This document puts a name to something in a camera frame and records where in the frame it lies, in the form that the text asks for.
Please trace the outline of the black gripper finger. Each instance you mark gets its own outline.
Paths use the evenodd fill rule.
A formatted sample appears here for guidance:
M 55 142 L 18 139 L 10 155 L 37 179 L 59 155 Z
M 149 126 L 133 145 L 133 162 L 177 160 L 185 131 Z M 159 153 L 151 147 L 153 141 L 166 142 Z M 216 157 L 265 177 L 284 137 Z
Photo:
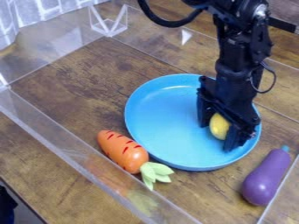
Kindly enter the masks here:
M 257 135 L 256 127 L 233 123 L 229 127 L 224 150 L 233 151 Z
M 202 128 L 210 125 L 212 117 L 217 113 L 214 108 L 214 100 L 205 97 L 202 94 L 198 94 L 198 120 Z

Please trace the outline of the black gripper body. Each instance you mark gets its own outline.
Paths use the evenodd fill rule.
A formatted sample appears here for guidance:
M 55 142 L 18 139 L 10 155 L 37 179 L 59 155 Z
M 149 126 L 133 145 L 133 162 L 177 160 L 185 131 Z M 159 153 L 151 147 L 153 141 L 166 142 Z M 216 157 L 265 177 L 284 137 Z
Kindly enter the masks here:
M 214 108 L 224 118 L 240 125 L 257 126 L 261 124 L 258 112 L 254 109 L 254 98 L 258 94 L 262 79 L 262 66 L 246 67 L 236 71 L 224 63 L 217 63 L 217 78 L 200 78 L 198 94 L 214 100 Z

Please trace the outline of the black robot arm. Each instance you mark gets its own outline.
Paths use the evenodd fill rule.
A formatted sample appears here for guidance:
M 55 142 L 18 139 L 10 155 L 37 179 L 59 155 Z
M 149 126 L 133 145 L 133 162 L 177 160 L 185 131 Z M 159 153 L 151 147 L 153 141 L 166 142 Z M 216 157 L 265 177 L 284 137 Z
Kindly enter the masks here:
M 269 69 L 273 42 L 269 37 L 266 0 L 184 0 L 193 8 L 209 11 L 218 30 L 220 59 L 217 77 L 202 76 L 198 89 L 201 126 L 220 114 L 230 122 L 224 150 L 233 151 L 257 134 L 261 118 L 253 100 Z

